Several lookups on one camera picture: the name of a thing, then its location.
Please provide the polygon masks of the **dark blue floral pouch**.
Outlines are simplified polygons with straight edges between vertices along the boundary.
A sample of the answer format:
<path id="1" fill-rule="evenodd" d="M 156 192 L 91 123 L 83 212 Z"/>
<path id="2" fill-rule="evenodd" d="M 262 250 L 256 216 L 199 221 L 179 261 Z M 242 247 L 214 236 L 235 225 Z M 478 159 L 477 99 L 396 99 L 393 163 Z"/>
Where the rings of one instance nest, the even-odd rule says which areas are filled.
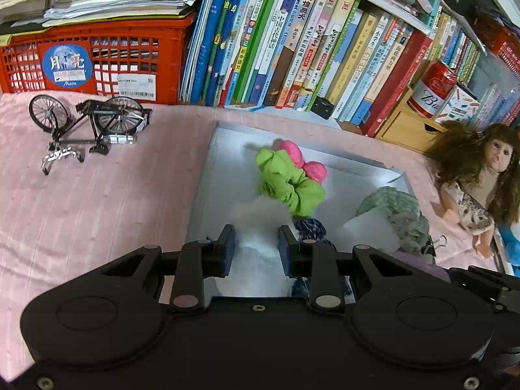
<path id="1" fill-rule="evenodd" d="M 295 229 L 298 231 L 300 241 L 318 241 L 323 242 L 334 250 L 337 250 L 335 245 L 326 238 L 327 231 L 323 224 L 315 218 L 298 218 L 294 222 Z M 295 298 L 309 299 L 311 280 L 306 277 L 297 277 L 292 283 L 290 296 Z M 352 295 L 352 289 L 346 277 L 341 277 L 341 289 L 344 296 L 344 301 L 347 303 L 348 298 Z"/>

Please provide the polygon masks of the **green scrunchie with pink bow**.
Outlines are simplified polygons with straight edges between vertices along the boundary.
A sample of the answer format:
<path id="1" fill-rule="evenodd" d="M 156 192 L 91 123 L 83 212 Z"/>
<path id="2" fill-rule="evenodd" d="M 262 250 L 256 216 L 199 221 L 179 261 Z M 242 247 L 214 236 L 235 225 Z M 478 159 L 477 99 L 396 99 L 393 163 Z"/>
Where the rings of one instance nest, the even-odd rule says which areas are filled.
<path id="1" fill-rule="evenodd" d="M 274 149 L 261 148 L 255 162 L 260 172 L 260 193 L 283 202 L 293 216 L 311 216 L 325 199 L 326 167 L 306 161 L 294 142 L 282 140 Z"/>

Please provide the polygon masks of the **green gingham scrunchie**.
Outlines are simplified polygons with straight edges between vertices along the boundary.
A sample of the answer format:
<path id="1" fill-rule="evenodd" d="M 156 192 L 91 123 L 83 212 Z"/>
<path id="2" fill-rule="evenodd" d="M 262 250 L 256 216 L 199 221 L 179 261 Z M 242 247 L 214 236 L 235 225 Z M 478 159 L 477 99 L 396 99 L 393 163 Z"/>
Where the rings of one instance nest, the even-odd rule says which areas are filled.
<path id="1" fill-rule="evenodd" d="M 430 245 L 429 222 L 423 216 L 415 196 L 392 187 L 381 187 L 361 202 L 356 216 L 373 209 L 378 209 L 390 221 L 404 252 L 427 252 Z"/>

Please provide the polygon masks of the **white fluffy plush toy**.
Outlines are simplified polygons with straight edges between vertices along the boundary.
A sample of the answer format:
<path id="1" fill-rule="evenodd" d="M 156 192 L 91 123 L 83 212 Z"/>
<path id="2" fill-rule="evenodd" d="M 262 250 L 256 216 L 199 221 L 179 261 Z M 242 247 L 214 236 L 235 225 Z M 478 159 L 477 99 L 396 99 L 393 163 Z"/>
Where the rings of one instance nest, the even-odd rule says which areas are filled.
<path id="1" fill-rule="evenodd" d="M 216 281 L 224 297 L 287 297 L 293 280 L 286 276 L 279 252 L 279 228 L 294 226 L 288 207 L 268 196 L 234 206 L 231 224 L 235 231 L 234 256 L 229 275 Z"/>

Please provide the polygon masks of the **white paper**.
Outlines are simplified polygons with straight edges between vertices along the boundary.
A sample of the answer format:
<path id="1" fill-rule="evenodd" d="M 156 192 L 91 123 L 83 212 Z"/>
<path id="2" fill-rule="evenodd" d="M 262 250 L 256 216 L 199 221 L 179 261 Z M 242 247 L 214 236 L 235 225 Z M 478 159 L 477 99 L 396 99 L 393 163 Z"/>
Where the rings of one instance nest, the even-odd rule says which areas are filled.
<path id="1" fill-rule="evenodd" d="M 401 247 L 401 241 L 387 216 L 373 208 L 332 231 L 330 240 L 339 252 L 351 253 L 357 245 L 380 249 L 389 254 Z"/>

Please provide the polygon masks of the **blue white plush toy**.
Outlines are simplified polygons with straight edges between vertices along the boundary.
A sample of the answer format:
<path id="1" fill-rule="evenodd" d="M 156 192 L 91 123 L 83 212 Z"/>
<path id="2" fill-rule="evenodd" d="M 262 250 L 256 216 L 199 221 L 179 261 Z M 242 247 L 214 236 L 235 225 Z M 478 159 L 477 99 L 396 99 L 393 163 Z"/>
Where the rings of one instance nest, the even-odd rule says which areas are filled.
<path id="1" fill-rule="evenodd" d="M 520 277 L 520 230 L 519 223 L 502 224 L 499 231 L 503 240 L 507 260 L 512 267 L 513 274 Z"/>

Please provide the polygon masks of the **pink tablecloth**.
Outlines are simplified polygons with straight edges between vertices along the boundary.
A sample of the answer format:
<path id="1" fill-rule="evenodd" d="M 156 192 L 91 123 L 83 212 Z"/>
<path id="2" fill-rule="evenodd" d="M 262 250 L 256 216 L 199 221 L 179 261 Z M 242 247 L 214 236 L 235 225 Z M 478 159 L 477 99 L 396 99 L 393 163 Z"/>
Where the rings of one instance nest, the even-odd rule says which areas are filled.
<path id="1" fill-rule="evenodd" d="M 406 173 L 434 238 L 436 262 L 496 269 L 470 238 L 442 221 L 438 195 L 421 154 L 340 129 L 313 114 L 256 113 L 199 106 L 153 107 L 136 144 L 84 162 L 68 158 L 41 171 L 47 135 L 28 113 L 31 93 L 1 98 L 1 374 L 14 379 L 32 363 L 20 315 L 36 296 L 131 250 L 182 246 L 196 182 L 218 122 L 264 129 L 322 144 Z"/>

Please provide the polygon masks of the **black binder clip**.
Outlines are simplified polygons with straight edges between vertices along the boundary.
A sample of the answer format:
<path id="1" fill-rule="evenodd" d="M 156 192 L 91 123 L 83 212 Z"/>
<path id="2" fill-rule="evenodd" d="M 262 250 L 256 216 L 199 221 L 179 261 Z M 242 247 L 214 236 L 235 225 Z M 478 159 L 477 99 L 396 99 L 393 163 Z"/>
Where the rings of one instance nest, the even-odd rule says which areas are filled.
<path id="1" fill-rule="evenodd" d="M 421 249 L 422 254 L 432 255 L 436 257 L 438 249 L 447 247 L 448 239 L 445 235 L 441 235 L 437 240 L 433 240 L 431 236 L 428 237 L 427 244 Z"/>

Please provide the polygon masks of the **white shallow box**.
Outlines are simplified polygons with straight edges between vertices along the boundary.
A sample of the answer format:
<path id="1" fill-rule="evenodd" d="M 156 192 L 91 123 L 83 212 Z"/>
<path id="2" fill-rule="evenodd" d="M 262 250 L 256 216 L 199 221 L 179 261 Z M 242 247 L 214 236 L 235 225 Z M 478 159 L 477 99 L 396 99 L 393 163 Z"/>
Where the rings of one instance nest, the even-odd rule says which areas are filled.
<path id="1" fill-rule="evenodd" d="M 268 132 L 233 124 L 215 129 L 191 209 L 187 243 L 215 240 L 225 225 L 232 225 L 234 206 L 260 195 L 255 155 L 270 138 Z M 325 201 L 317 209 L 317 218 L 325 224 L 326 238 L 330 240 L 332 231 L 356 217 L 353 205 L 374 189 L 375 180 L 390 178 L 392 171 L 327 152 L 318 153 L 318 158 L 331 170 Z M 444 281 L 400 262 L 392 253 L 365 245 L 355 246 L 351 253 L 336 251 L 339 273 L 352 289 L 341 312 L 347 308 L 368 313 L 426 312 L 442 298 Z M 306 298 L 290 294 L 273 298 L 224 297 L 217 289 L 208 307 L 218 305 L 253 312 L 313 310 Z"/>

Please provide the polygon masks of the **brown haired doll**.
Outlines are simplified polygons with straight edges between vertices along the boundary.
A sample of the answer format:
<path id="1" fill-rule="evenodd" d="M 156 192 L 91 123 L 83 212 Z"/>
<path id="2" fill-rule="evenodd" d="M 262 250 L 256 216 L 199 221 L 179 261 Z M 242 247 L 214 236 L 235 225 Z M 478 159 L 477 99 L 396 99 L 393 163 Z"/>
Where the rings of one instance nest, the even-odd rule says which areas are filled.
<path id="1" fill-rule="evenodd" d="M 473 247 L 492 256 L 494 231 L 519 220 L 519 135 L 494 123 L 478 130 L 458 121 L 427 150 L 443 208 L 442 218 L 473 236 Z"/>

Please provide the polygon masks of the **small wooden drawer box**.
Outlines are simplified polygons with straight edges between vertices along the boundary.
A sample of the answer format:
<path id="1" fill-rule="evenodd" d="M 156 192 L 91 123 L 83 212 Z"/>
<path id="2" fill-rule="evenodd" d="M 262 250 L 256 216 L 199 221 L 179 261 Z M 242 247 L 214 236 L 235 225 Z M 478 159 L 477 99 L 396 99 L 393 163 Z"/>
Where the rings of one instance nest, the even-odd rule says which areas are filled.
<path id="1" fill-rule="evenodd" d="M 407 101 L 412 89 L 408 87 L 398 104 L 378 129 L 375 138 L 425 154 L 444 132 L 442 124 L 416 113 Z"/>

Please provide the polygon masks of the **miniature black bicycle model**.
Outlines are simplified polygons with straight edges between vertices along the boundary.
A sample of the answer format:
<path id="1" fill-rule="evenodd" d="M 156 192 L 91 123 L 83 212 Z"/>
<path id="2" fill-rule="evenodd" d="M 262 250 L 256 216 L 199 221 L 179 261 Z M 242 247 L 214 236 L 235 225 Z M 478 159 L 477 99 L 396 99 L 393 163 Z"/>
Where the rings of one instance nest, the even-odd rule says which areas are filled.
<path id="1" fill-rule="evenodd" d="M 115 144 L 134 144 L 137 133 L 151 122 L 151 108 L 135 99 L 116 96 L 107 100 L 85 99 L 75 104 L 72 114 L 63 102 L 47 94 L 34 96 L 28 112 L 35 125 L 50 135 L 41 171 L 49 175 L 51 166 L 72 157 L 82 163 L 84 146 L 91 154 L 106 156 Z"/>

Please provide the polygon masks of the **white printed small box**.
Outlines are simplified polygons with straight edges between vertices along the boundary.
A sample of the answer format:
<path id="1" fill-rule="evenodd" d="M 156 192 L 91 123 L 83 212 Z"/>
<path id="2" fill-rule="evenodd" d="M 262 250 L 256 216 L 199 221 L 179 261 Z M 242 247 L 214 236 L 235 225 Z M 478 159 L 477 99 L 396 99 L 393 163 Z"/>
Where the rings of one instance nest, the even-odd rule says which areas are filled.
<path id="1" fill-rule="evenodd" d="M 469 124 L 479 110 L 479 100 L 464 86 L 456 84 L 435 115 L 437 123 L 456 121 Z"/>

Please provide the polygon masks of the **red Budweiser can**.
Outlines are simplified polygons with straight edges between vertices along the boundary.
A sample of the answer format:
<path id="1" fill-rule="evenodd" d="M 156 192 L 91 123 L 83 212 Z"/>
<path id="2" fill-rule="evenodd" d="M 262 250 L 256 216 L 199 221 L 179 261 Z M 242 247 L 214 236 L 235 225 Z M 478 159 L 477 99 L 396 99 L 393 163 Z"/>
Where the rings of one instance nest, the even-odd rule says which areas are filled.
<path id="1" fill-rule="evenodd" d="M 456 84 L 457 74 L 448 65 L 441 61 L 431 62 L 413 88 L 407 104 L 417 113 L 432 118 Z"/>

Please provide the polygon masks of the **red plastic crate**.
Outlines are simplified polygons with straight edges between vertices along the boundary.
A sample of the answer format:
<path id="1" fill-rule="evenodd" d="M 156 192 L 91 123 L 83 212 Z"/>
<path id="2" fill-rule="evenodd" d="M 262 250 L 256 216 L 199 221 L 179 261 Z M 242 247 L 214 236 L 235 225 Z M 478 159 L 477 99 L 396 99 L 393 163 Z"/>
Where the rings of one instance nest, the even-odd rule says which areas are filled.
<path id="1" fill-rule="evenodd" d="M 53 26 L 1 37 L 1 91 L 179 102 L 196 15 Z"/>

